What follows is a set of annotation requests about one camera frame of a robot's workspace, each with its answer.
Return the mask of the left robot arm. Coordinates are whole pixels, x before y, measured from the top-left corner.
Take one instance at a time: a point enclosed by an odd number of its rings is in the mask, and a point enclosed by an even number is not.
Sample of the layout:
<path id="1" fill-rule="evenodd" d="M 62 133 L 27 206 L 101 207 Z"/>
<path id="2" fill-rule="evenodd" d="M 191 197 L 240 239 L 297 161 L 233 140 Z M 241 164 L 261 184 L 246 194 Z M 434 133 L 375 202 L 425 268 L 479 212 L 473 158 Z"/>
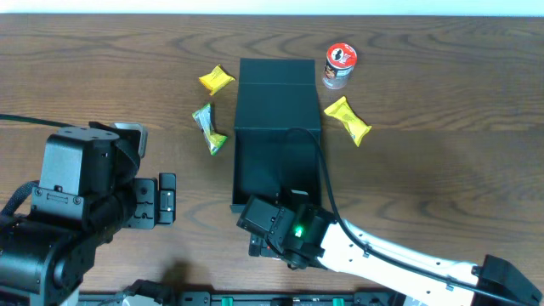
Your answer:
<path id="1" fill-rule="evenodd" d="M 160 173 L 80 195 L 21 185 L 1 211 L 1 303 L 65 302 L 119 230 L 174 222 L 176 184 L 175 174 Z"/>

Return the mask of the dark Pringles can red lid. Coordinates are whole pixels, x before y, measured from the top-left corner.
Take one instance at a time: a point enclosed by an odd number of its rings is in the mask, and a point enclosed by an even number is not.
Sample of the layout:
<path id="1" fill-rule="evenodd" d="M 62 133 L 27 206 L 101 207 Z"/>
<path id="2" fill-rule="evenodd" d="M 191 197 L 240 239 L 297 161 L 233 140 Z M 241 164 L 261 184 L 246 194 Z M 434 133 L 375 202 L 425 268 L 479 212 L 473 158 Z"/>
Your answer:
<path id="1" fill-rule="evenodd" d="M 322 82 L 329 89 L 341 89 L 346 86 L 358 61 L 353 47 L 344 42 L 331 45 L 326 52 L 326 62 Z"/>

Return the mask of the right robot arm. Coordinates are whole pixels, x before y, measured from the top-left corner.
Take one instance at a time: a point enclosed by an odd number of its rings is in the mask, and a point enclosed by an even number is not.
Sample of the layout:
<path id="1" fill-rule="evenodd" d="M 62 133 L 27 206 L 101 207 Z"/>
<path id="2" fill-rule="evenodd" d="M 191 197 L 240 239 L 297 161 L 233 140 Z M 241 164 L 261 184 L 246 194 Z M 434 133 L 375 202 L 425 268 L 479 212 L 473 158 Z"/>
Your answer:
<path id="1" fill-rule="evenodd" d="M 294 269 L 309 266 L 356 275 L 426 305 L 538 305 L 543 294 L 510 262 L 437 258 L 382 238 L 320 207 L 257 201 L 238 226 L 264 239 Z"/>

